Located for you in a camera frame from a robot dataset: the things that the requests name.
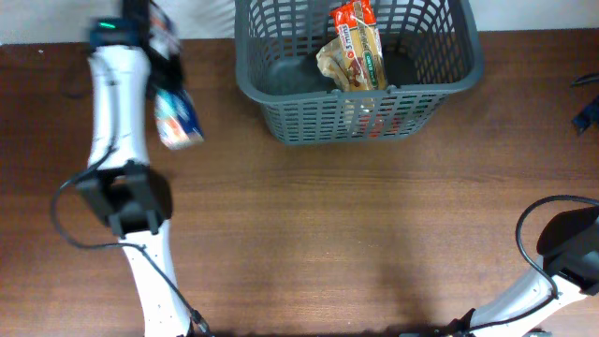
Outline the Kleenex tissue multipack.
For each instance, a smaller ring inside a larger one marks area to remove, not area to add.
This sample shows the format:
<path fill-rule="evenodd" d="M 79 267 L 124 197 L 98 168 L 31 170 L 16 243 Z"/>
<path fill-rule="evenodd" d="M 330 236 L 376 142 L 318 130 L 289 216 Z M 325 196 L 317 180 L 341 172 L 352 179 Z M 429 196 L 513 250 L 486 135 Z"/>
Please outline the Kleenex tissue multipack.
<path fill-rule="evenodd" d="M 180 150 L 204 141 L 194 102 L 184 86 L 176 92 L 158 91 L 154 117 L 159 137 L 170 150 Z"/>

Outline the beige snack bag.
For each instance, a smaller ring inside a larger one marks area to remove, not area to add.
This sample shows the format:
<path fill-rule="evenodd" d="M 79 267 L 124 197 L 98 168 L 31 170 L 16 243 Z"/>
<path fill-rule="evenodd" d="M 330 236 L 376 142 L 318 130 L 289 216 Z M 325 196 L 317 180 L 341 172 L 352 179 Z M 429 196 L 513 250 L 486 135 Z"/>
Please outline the beige snack bag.
<path fill-rule="evenodd" d="M 316 54 L 321 74 L 334 80 L 339 89 L 347 92 L 350 82 L 343 60 L 343 49 L 339 38 L 334 38 Z"/>

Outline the spaghetti pasta packet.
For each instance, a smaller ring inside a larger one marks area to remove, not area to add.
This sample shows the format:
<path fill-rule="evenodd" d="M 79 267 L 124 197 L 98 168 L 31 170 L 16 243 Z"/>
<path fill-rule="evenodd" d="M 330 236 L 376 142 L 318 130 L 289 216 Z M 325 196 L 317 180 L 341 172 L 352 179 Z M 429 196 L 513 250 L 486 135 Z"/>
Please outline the spaghetti pasta packet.
<path fill-rule="evenodd" d="M 387 88 L 383 48 L 370 0 L 351 0 L 330 12 L 342 49 L 349 91 Z"/>

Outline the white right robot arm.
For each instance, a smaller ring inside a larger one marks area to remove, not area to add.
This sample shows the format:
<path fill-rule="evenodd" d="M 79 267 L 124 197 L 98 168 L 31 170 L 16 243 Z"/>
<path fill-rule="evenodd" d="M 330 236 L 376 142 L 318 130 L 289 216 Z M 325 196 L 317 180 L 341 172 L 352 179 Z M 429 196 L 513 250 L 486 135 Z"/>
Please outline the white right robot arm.
<path fill-rule="evenodd" d="M 541 232 L 536 268 L 473 310 L 463 336 L 521 337 L 572 303 L 598 294 L 598 208 L 555 215 Z"/>

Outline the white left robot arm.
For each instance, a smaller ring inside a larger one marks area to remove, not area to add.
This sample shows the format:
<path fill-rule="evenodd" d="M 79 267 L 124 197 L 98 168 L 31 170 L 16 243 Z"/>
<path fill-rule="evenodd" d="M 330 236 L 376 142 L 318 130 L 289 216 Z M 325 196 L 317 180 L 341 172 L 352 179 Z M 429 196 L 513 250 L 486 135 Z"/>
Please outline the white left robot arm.
<path fill-rule="evenodd" d="M 191 336 L 202 320 L 178 288 L 169 248 L 173 213 L 168 180 L 150 165 L 145 102 L 170 144 L 199 135 L 183 88 L 180 41 L 154 1 L 123 1 L 117 17 L 90 29 L 94 129 L 87 169 L 73 179 L 124 252 L 139 294 L 147 336 Z"/>

